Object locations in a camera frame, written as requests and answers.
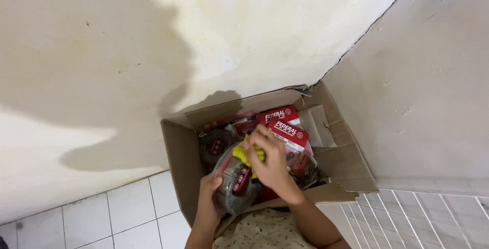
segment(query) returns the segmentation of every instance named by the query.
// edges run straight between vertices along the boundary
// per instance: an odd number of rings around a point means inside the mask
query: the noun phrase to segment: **floral shirt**
[[[214,241],[213,249],[315,248],[301,236],[290,213],[263,209],[239,218]]]

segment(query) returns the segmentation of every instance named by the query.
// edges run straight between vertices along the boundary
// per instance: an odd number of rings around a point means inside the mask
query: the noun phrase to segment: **hand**
[[[266,154],[265,162],[260,161],[252,145],[263,148]],[[263,185],[272,189],[288,204],[303,200],[302,191],[287,170],[285,145],[281,139],[263,125],[258,125],[249,140],[243,142],[243,149]]]
[[[200,180],[199,203],[197,205],[194,227],[203,227],[204,229],[211,229],[214,232],[219,225],[221,218],[212,202],[212,194],[222,182],[222,177],[214,177],[212,173],[202,177]]]

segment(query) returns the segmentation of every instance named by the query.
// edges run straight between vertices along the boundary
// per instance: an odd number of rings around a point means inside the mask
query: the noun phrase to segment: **open cardboard box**
[[[336,183],[307,189],[304,191],[307,197],[314,203],[344,203],[353,202],[358,193],[378,192],[350,128],[322,81],[310,88],[299,86],[270,91],[201,108],[186,115],[192,126],[198,129],[206,123],[249,110],[262,112],[290,104],[293,104],[297,111],[322,104],[337,144],[335,148],[313,147],[314,158],[319,164],[319,178],[330,177]],[[192,226],[197,213],[200,179],[206,174],[199,158],[199,132],[167,119],[161,121],[161,128],[180,209],[188,224]],[[276,199],[254,205],[248,211],[280,206],[285,206],[285,203],[281,199]],[[233,219],[231,217],[222,221],[216,233],[219,234]]]

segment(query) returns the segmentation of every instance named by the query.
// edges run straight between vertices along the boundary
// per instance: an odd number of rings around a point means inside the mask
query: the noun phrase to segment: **yellow rag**
[[[244,139],[246,141],[248,141],[249,140],[249,136],[246,135],[244,137]],[[242,144],[243,144],[243,142],[239,143],[238,145],[236,145],[233,148],[233,156],[236,157],[236,158],[239,158],[241,160],[241,162],[243,162],[245,165],[247,165],[248,167],[251,168],[251,163],[249,162],[248,158],[246,157],[245,150],[243,149],[243,145]],[[265,152],[263,151],[263,149],[260,146],[258,146],[258,145],[253,145],[253,147],[255,148],[256,155],[258,156],[258,158],[261,161],[264,161],[265,160]],[[255,171],[253,170],[253,168],[251,168],[251,172],[253,173],[251,175],[251,178],[252,179],[257,178],[257,176],[256,176]]]

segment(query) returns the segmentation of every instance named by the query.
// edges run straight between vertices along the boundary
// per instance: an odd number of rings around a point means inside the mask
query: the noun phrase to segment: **white tile floor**
[[[9,249],[179,249],[189,234],[169,171],[0,226]]]

